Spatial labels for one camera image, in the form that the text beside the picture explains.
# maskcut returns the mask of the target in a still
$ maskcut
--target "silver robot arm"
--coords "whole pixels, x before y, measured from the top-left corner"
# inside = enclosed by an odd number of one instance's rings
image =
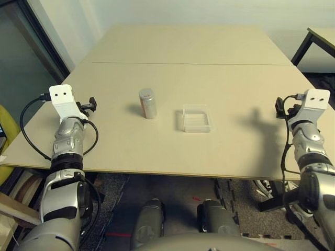
[[[82,121],[87,116],[75,103],[71,86],[52,86],[49,91],[61,124],[55,133],[50,175],[41,199],[42,223],[25,237],[19,251],[78,250],[81,220],[92,213],[90,188],[82,170]]]
[[[317,120],[327,109],[329,91],[310,89],[301,106],[288,110],[295,160],[300,169],[299,202],[313,212],[331,250],[335,250],[335,168],[323,148]]]

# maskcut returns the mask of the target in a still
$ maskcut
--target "black wire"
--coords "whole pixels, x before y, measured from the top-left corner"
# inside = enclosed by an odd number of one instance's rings
[[[291,174],[300,174],[299,172],[290,171],[290,170],[285,170],[285,172],[288,172],[288,173],[291,173]]]
[[[99,139],[99,132],[98,132],[98,128],[95,126],[95,124],[93,122],[91,122],[87,119],[84,119],[82,121],[84,123],[90,124],[93,127],[93,129],[95,131],[95,135],[96,135],[93,145],[87,151],[84,152],[84,155],[85,155],[85,154],[89,153],[95,147],[95,145],[96,145],[96,143],[98,142],[98,139]]]
[[[84,244],[84,242],[87,240],[88,236],[90,235],[91,231],[93,230],[93,227],[95,226],[97,219],[99,217],[100,214],[100,210],[101,210],[101,199],[100,199],[100,194],[98,192],[98,190],[96,190],[95,186],[86,178],[84,177],[85,181],[92,187],[92,189],[95,191],[97,199],[98,199],[98,209],[96,212],[96,216],[94,218],[94,221],[92,223],[92,225],[90,226],[90,228],[87,230],[86,234],[82,237],[80,244],[79,244],[79,248],[82,247],[82,245]]]
[[[20,128],[21,128],[21,132],[23,134],[23,136],[25,137],[25,139],[27,140],[27,142],[29,143],[29,145],[35,149],[36,152],[38,152],[40,155],[42,155],[45,159],[47,160],[51,160],[51,158],[46,155],[45,153],[43,153],[42,151],[40,151],[29,139],[28,135],[26,134],[25,128],[23,126],[23,117],[25,115],[25,112],[27,111],[27,109],[35,102],[41,100],[40,98],[35,98],[34,100],[32,100],[31,102],[29,102],[25,108],[22,110],[21,115],[20,115]]]
[[[311,234],[311,232],[306,228],[306,226],[302,223],[302,221],[292,212],[291,208],[289,207],[288,203],[286,202],[286,191],[285,191],[285,172],[290,172],[293,173],[293,171],[288,171],[286,170],[285,167],[285,159],[286,159],[286,154],[288,149],[290,148],[290,144],[288,143],[288,139],[289,139],[289,128],[288,128],[288,121],[287,121],[287,115],[286,115],[286,111],[285,111],[285,101],[289,98],[296,98],[296,95],[290,95],[287,96],[284,101],[283,101],[283,110],[284,110],[284,117],[285,117],[285,123],[286,123],[286,144],[284,147],[284,151],[283,151],[283,155],[282,155],[282,161],[281,161],[281,169],[282,169],[282,192],[283,192],[283,205],[284,208],[286,209],[286,212],[288,214],[288,217],[290,218],[290,220],[292,220],[294,222],[294,224],[296,224],[296,226],[300,229],[300,231],[303,232],[303,234],[305,235],[305,237],[307,239],[310,240],[310,242],[313,243],[313,245],[320,251],[328,251],[328,249],[326,249],[316,238],[314,235]]]
[[[84,225],[82,225],[81,229],[83,230],[83,229],[87,228],[90,225],[91,222],[92,222],[92,215],[90,215],[89,220]]]

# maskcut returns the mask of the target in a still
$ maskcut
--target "metal canister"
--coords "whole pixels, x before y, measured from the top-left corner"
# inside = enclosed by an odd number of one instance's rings
[[[156,101],[152,89],[146,88],[139,92],[144,117],[154,119],[157,116]]]

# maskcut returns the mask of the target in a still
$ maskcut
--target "wooden table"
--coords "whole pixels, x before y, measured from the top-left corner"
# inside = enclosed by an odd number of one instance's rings
[[[256,26],[114,26],[85,62],[292,65]]]
[[[275,117],[277,96],[312,88],[289,65],[179,65],[81,63],[64,81],[81,103],[94,96],[90,119],[99,142],[84,157],[84,170],[97,172],[281,179],[280,159],[286,128]],[[142,117],[138,91],[150,87],[157,97],[158,117]],[[214,130],[182,131],[182,105],[207,104]],[[325,149],[334,159],[334,112],[319,120]],[[50,102],[27,124],[35,144],[49,156],[59,117]],[[85,148],[94,141],[86,129]],[[293,150],[287,168],[298,171]],[[20,134],[4,153],[3,164],[49,168]],[[287,179],[299,179],[287,174]]]
[[[308,48],[315,43],[335,58],[335,28],[310,27],[308,34],[292,58],[292,63],[298,65]]]

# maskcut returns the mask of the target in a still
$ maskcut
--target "canister lid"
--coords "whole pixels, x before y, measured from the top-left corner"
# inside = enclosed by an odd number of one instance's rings
[[[145,89],[140,90],[139,96],[142,100],[150,100],[150,99],[154,98],[154,93],[153,93],[152,89],[145,88]]]

